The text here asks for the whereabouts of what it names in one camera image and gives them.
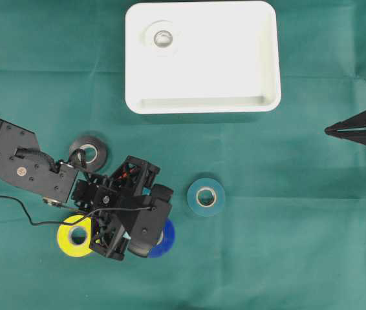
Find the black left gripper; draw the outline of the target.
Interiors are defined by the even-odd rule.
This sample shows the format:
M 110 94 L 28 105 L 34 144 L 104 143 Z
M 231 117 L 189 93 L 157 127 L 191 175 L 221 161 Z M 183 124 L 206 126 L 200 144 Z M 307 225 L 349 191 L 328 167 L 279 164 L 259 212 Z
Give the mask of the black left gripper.
M 78 180 L 71 199 L 79 219 L 91 220 L 89 248 L 113 260 L 122 261 L 129 240 L 121 220 L 159 220 L 160 185 L 155 178 L 160 168 L 133 156 L 110 175 L 98 174 L 82 160 L 75 168 L 84 175 Z

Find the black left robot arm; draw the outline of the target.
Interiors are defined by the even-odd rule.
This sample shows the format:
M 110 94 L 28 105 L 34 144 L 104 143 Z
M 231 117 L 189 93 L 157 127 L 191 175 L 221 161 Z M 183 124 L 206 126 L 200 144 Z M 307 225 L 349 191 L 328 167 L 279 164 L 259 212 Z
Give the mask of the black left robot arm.
M 55 160 L 40 149 L 34 132 L 0 119 L 0 179 L 48 205 L 74 204 L 72 215 L 57 223 L 65 254 L 121 261 L 129 251 L 147 258 L 165 240 L 173 191 L 155 183 L 156 165 L 134 156 L 101 174 L 107 157 L 105 143 L 82 136 L 67 159 Z

